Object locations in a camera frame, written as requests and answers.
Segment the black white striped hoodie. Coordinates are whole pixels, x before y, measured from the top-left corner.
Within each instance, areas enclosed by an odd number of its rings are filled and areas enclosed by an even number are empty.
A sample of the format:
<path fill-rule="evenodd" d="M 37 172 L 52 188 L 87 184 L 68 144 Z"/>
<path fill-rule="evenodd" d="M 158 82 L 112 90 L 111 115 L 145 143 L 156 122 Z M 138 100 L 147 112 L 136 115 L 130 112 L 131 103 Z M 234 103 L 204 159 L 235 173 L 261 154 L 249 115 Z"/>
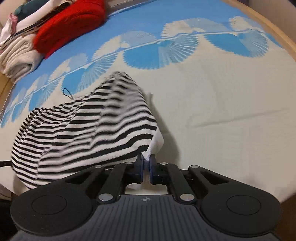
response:
<path fill-rule="evenodd" d="M 88 95 L 31 111 L 16 134 L 12 168 L 34 189 L 91 166 L 148 158 L 163 144 L 140 87 L 114 72 Z"/>

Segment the stack of folded white clothes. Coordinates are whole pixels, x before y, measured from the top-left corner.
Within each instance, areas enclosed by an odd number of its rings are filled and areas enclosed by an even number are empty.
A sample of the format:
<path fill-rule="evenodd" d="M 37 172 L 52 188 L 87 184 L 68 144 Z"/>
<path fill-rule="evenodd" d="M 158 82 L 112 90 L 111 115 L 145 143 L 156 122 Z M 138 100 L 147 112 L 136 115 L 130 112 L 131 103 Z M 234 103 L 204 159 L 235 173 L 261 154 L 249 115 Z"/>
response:
<path fill-rule="evenodd" d="M 10 15 L 1 31 L 1 51 L 8 47 L 25 45 L 33 48 L 33 39 L 38 30 L 51 18 L 75 3 L 74 1 L 48 1 L 37 11 L 21 21 L 15 15 Z"/>

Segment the blue white bed sheet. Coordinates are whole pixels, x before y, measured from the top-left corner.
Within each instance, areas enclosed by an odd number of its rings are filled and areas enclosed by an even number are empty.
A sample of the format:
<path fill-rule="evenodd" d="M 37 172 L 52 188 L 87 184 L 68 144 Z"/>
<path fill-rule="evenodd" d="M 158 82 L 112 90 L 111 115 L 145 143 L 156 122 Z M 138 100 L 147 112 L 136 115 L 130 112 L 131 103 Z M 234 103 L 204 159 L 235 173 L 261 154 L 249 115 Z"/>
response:
<path fill-rule="evenodd" d="M 155 154 L 266 190 L 295 194 L 295 61 L 256 21 L 222 1 L 148 1 L 43 57 L 13 83 L 1 111 L 1 187 L 27 188 L 12 168 L 36 108 L 88 95 L 114 72 L 145 95 L 164 139 Z"/>

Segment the cream folded blanket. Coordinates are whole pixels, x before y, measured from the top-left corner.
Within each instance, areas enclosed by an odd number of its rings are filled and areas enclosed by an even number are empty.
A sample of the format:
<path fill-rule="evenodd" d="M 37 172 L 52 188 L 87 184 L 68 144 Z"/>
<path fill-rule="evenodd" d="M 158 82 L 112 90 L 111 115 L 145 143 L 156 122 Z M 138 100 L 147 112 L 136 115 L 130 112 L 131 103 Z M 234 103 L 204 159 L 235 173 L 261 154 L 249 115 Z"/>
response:
<path fill-rule="evenodd" d="M 43 60 L 33 44 L 35 34 L 18 37 L 1 52 L 1 73 L 12 83 L 33 72 Z"/>

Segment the red folded blanket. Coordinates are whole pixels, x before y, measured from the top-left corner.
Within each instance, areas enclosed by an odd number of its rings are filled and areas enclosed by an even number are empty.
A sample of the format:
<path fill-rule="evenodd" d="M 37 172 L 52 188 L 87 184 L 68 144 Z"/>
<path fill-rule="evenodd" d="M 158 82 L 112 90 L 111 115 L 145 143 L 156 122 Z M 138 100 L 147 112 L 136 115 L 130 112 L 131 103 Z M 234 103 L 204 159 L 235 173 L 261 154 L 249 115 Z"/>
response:
<path fill-rule="evenodd" d="M 33 39 L 34 49 L 48 58 L 68 42 L 100 27 L 105 20 L 105 1 L 75 1 L 38 30 Z"/>

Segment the blue shark plush toy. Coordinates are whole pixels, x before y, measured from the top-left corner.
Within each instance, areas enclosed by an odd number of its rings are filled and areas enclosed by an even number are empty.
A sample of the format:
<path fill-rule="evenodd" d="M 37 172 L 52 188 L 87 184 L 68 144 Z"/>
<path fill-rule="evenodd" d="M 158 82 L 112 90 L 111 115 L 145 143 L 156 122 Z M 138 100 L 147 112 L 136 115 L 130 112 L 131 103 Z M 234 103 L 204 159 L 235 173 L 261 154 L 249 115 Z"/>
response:
<path fill-rule="evenodd" d="M 18 21 L 21 21 L 28 17 L 29 15 L 36 12 L 40 9 L 44 4 L 46 4 L 48 0 L 31 0 L 26 1 L 24 4 L 20 5 L 15 9 L 13 15 L 18 18 Z"/>

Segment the wooden bed frame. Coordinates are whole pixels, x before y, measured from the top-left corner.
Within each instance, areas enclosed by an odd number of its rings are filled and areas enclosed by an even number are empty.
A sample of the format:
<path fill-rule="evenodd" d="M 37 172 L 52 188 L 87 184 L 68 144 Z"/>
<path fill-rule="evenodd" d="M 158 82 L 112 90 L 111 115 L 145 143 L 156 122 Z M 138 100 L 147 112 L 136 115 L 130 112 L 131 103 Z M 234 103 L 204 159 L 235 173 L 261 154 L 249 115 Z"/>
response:
<path fill-rule="evenodd" d="M 293 60 L 295 60 L 295 42 L 289 36 L 287 36 L 278 26 L 276 26 L 274 23 L 262 16 L 257 11 L 239 1 L 226 0 L 224 2 L 234 8 L 239 9 L 249 18 L 258 22 L 266 32 L 270 33 L 288 51 Z"/>

